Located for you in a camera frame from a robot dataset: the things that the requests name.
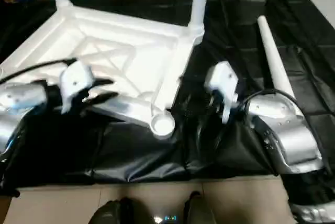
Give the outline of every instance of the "black fabric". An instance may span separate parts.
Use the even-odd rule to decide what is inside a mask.
[[[191,0],[73,2],[178,25],[187,25],[191,13]],[[39,1],[5,5],[1,10],[4,60],[55,7],[52,1]],[[228,60],[237,73],[242,97],[272,87],[256,24],[262,14],[297,100],[335,169],[335,30],[309,0],[208,0],[204,40],[195,47],[181,77],[171,110],[176,131],[169,140],[155,139],[147,128],[98,115],[76,120],[50,116],[31,123],[26,141],[8,161],[4,184],[156,182],[275,173],[253,130],[242,121],[227,129],[217,115],[208,113],[210,96],[203,88],[208,69],[222,60]]]

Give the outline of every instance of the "white furniture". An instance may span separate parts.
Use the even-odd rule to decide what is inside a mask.
[[[73,6],[56,0],[57,11],[1,65],[2,76],[37,63],[77,58],[92,68],[95,77],[114,84],[90,91],[120,95],[92,109],[146,126],[158,139],[168,138],[175,122],[167,111],[177,96],[194,45],[204,36],[206,0],[193,0],[188,26]],[[65,66],[56,64],[27,72],[13,82],[59,80]]]

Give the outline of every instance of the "floor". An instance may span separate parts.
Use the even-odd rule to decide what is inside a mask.
[[[280,178],[255,176],[210,183],[25,189],[20,198],[12,199],[4,224],[87,224],[99,206],[124,196],[140,200],[141,209],[147,210],[151,220],[166,215],[181,218],[184,203],[192,191],[205,195],[217,223],[295,223]]]

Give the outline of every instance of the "black mat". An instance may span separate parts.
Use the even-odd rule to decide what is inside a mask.
[[[75,0],[75,5],[187,25],[190,0]],[[51,1],[1,7],[5,59],[54,12]],[[182,78],[171,139],[106,117],[49,117],[30,122],[9,161],[4,185],[180,181],[275,173],[259,136],[237,121],[209,115],[208,69],[228,60],[242,96],[272,87],[256,19],[267,16],[297,100],[335,169],[335,30],[309,0],[208,0],[204,41]],[[201,134],[199,124],[203,125]]]

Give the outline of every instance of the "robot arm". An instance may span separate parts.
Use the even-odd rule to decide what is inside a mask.
[[[89,89],[111,83],[95,79],[89,66],[75,61],[62,72],[58,85],[48,85],[46,81],[0,85],[0,162],[8,159],[30,116],[60,106],[62,114],[68,113],[71,108],[80,107],[78,101],[88,96]]]
[[[259,23],[273,83],[279,91],[259,92],[238,105],[237,80],[232,79],[236,75],[227,61],[208,72],[205,86],[210,92],[219,92],[223,103],[228,101],[229,112],[224,110],[222,123],[228,121],[225,115],[229,117],[232,108],[237,108],[236,113],[241,109],[246,124],[261,136],[276,172],[281,175],[295,219],[299,223],[335,223],[335,193],[325,182],[327,171],[317,141],[294,100],[265,17]]]

